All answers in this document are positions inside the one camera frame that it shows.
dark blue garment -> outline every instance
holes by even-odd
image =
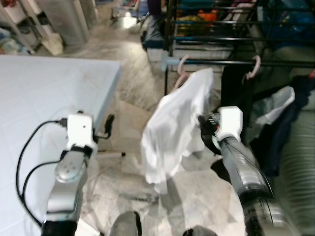
[[[310,92],[314,89],[315,79],[296,76],[292,84],[295,100],[272,125],[266,125],[251,147],[260,167],[268,177],[279,175],[279,165],[284,145],[289,141],[291,124],[297,120],[301,109],[307,105]]]

tiled floor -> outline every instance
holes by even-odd
[[[149,63],[140,44],[139,27],[126,29],[124,19],[111,24],[109,6],[98,8],[100,21],[91,38],[64,57],[119,60],[123,76],[116,103],[108,113],[116,119],[110,141],[99,149],[125,151],[121,158],[98,156],[89,169],[81,218],[109,233],[116,217],[127,210],[140,213],[144,236],[181,236],[186,228],[203,225],[219,236],[243,236],[240,203],[231,185],[210,170],[216,159],[210,151],[183,160],[185,171],[168,182],[168,194],[158,196],[142,176],[141,132],[163,96],[164,75],[159,64]],[[39,55],[46,55],[41,50]],[[177,75],[169,76],[169,90]]]

drying rack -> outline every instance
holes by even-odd
[[[286,12],[314,12],[309,6],[284,8],[279,7],[281,0],[273,7],[268,6],[269,1],[261,6],[259,0],[253,0],[251,6],[232,6],[230,0],[214,0],[212,4],[205,2],[193,2],[193,5],[181,4],[181,0],[169,0],[167,5],[167,23],[165,28],[165,44],[162,54],[162,70],[165,71],[164,95],[167,95],[168,72],[174,70],[172,66],[178,65],[184,55],[189,59],[184,64],[211,65],[217,67],[214,72],[222,73],[226,65],[254,65],[253,55],[259,55],[261,66],[268,67],[302,67],[314,68],[314,61],[294,60],[270,60],[266,55],[272,53],[275,45],[280,43],[295,43],[304,46],[315,47],[313,38],[301,40],[296,38],[270,37],[274,26],[281,27],[305,27],[307,30],[315,30],[313,23],[301,23],[276,20],[276,13]],[[214,11],[215,20],[182,19],[181,17],[196,14],[198,10],[204,12]],[[269,12],[271,19],[261,20],[261,13]]]

